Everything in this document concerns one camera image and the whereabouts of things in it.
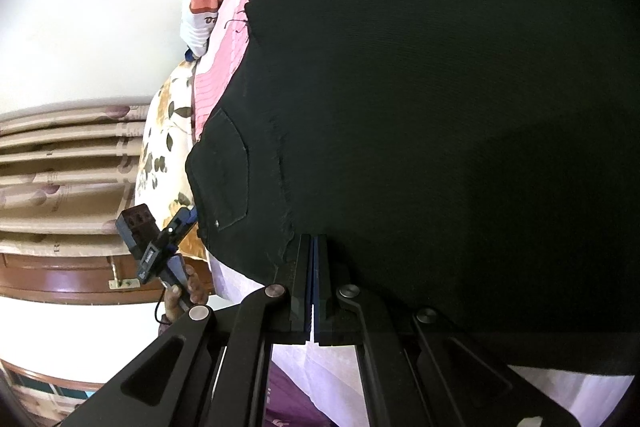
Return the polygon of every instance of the black fabric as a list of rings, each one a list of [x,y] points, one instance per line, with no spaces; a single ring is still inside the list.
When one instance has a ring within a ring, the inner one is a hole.
[[[638,370],[639,0],[249,0],[246,15],[187,163],[222,263],[270,283],[294,232],[326,233],[356,283],[439,307],[508,363]],[[249,163],[247,215],[226,230],[202,167],[217,110]]]

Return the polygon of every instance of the pink bedsheet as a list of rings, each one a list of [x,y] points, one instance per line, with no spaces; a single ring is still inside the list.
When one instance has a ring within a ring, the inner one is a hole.
[[[239,14],[243,10],[247,0],[240,0],[235,13],[238,19],[243,18]],[[225,35],[220,42],[216,57],[209,71],[196,74],[194,91],[195,108],[195,133],[196,139],[200,139],[202,128],[209,118],[211,110],[225,92],[231,77],[236,72],[247,46],[248,35],[246,24],[242,21],[218,21],[218,24],[226,23]]]

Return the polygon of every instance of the bed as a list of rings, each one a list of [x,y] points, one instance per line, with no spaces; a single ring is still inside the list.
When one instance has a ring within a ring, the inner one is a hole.
[[[136,203],[147,203],[159,225],[167,222],[178,206],[193,202],[184,161],[246,49],[249,37],[242,12],[246,1],[222,1],[206,54],[197,63],[181,64],[150,106]],[[181,248],[185,255],[209,259],[217,293],[233,303],[260,287],[217,261],[215,253],[204,251],[197,237],[192,236]],[[340,427],[368,425],[353,347],[312,343],[274,346],[273,361]],[[583,427],[601,425],[633,380],[632,376],[603,377],[553,369],[514,370],[568,409]]]

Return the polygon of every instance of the human hand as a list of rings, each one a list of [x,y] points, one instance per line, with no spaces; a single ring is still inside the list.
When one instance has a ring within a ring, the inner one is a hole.
[[[187,264],[185,265],[185,272],[187,272],[187,275],[189,276],[187,288],[191,294],[191,302],[194,304],[206,304],[207,300],[209,300],[209,296],[207,295],[207,290],[204,287],[204,284],[202,284],[202,281],[200,281],[200,277],[198,277],[196,270],[193,266]],[[178,285],[168,288],[164,293],[164,314],[171,323],[178,320],[184,313],[179,304],[181,294],[182,291]]]

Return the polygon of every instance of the purple clothing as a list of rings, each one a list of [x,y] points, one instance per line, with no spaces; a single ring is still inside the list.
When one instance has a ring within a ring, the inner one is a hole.
[[[168,322],[166,315],[162,322]],[[158,336],[168,330],[160,325]],[[281,368],[271,362],[263,427],[336,427]]]

